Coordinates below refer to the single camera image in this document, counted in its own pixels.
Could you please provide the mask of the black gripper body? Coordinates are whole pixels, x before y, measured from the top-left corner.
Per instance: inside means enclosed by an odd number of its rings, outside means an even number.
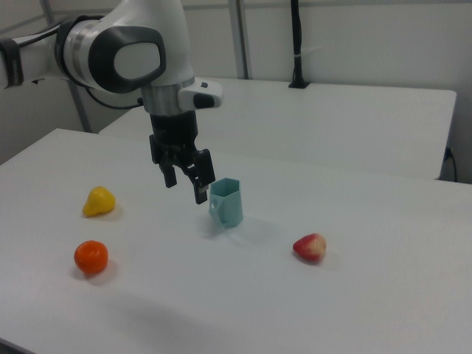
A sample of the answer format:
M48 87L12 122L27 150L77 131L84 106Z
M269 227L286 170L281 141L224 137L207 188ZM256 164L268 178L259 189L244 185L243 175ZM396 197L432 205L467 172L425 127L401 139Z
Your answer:
M187 111L171 117L151 115L150 120L153 128L153 134L150 136L153 162L161 169L178 166L182 170L197 173L196 112Z

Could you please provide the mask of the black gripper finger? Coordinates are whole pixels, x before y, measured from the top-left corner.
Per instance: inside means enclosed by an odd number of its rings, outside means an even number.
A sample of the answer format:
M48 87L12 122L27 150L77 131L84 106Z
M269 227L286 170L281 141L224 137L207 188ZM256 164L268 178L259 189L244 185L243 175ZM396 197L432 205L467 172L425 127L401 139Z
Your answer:
M190 154L190 162L185 166L184 172L193 185L195 202L202 204L207 201L208 187L215 181L209 150L194 150Z
M166 188L171 188L177 185L176 172L171 161L165 160L161 162L161 172L164 176Z

